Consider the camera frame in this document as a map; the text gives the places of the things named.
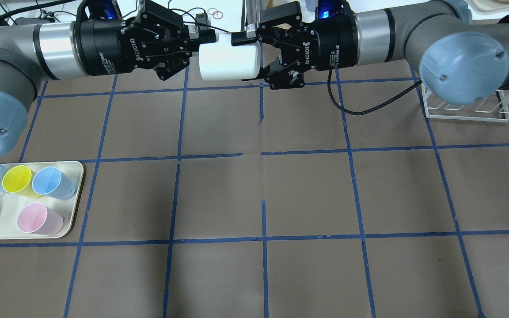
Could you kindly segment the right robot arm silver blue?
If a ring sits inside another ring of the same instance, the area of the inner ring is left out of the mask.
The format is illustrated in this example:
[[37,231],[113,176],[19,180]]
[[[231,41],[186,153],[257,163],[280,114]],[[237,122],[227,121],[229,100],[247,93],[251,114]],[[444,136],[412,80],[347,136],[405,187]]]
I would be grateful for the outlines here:
[[286,3],[260,12],[256,30],[232,34],[232,46],[255,42],[279,49],[252,75],[271,89],[301,88],[309,70],[406,60],[422,84],[454,105],[509,90],[509,15],[475,25],[464,0],[360,13],[345,0],[320,0],[311,23],[298,2]]

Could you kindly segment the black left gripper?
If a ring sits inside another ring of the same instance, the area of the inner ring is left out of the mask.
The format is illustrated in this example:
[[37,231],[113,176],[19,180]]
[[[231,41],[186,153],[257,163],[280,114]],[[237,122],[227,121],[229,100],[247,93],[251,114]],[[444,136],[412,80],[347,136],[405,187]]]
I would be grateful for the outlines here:
[[100,0],[83,0],[74,24],[74,41],[83,70],[90,76],[154,70],[167,80],[184,70],[193,45],[217,42],[216,30],[189,27],[182,16],[151,0],[140,0],[136,16],[99,18]]

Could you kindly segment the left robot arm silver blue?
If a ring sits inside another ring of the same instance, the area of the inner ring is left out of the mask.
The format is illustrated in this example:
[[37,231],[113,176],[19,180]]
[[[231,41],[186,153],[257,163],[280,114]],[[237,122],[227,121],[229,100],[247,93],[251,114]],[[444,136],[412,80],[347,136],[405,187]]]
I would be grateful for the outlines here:
[[0,156],[27,126],[28,111],[48,80],[154,70],[167,80],[184,70],[200,45],[215,43],[209,24],[187,23],[151,0],[123,19],[114,0],[81,1],[73,22],[3,26],[0,16]]

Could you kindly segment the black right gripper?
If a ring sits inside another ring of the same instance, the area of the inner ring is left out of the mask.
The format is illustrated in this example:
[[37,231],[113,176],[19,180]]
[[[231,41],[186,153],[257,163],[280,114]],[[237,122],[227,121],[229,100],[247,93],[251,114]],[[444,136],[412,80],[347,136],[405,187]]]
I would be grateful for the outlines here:
[[305,23],[299,2],[263,10],[257,30],[231,34],[232,46],[257,42],[278,49],[279,56],[242,81],[262,80],[271,89],[301,88],[307,71],[352,67],[358,60],[355,12]]

